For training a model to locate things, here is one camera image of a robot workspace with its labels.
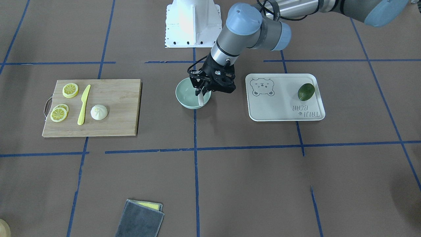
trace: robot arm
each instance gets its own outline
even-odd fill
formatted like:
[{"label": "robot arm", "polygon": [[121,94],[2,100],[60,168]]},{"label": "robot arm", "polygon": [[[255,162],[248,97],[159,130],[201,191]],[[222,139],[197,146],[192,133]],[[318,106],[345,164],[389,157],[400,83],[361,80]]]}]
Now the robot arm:
[{"label": "robot arm", "polygon": [[381,27],[404,9],[408,0],[265,0],[251,6],[234,4],[226,24],[201,69],[187,69],[196,95],[208,91],[235,90],[234,63],[246,48],[283,50],[291,29],[284,20],[301,20],[316,12],[338,12],[374,27]]}]

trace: green avocado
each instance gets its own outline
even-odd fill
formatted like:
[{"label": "green avocado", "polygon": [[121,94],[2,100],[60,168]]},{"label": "green avocado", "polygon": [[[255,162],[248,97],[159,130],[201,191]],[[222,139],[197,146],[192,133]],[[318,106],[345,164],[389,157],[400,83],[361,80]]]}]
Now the green avocado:
[{"label": "green avocado", "polygon": [[298,89],[298,98],[301,101],[309,100],[314,94],[314,86],[310,83],[306,83]]}]

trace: cutting board handle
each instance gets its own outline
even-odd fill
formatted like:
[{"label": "cutting board handle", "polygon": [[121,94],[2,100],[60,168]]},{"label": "cutting board handle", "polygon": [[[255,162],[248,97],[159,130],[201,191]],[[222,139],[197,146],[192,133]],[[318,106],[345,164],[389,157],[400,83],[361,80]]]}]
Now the cutting board handle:
[{"label": "cutting board handle", "polygon": [[44,116],[45,116],[45,120],[47,121],[47,117],[48,117],[48,111],[51,108],[51,104],[52,104],[52,99],[53,99],[53,95],[51,95],[51,97],[47,100],[47,102],[45,102],[45,106],[44,106]]}]

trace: yellow plastic knife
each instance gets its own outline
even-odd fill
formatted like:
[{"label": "yellow plastic knife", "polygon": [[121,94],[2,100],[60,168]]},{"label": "yellow plastic knife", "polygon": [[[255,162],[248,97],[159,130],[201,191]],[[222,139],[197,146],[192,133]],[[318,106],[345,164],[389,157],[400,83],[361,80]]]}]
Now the yellow plastic knife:
[{"label": "yellow plastic knife", "polygon": [[82,125],[85,122],[85,111],[86,111],[86,101],[88,100],[89,89],[91,89],[91,85],[88,85],[85,90],[83,91],[82,98],[82,108],[80,109],[79,118],[77,119],[77,124]]}]

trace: green bowl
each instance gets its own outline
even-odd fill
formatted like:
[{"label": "green bowl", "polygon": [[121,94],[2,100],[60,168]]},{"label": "green bowl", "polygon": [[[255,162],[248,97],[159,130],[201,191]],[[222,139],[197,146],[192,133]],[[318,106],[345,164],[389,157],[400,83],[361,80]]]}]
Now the green bowl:
[{"label": "green bowl", "polygon": [[206,105],[211,97],[211,92],[206,93],[203,96],[203,106],[199,105],[199,99],[196,96],[196,88],[192,86],[190,78],[186,78],[177,85],[176,97],[181,105],[188,109],[198,109]]}]

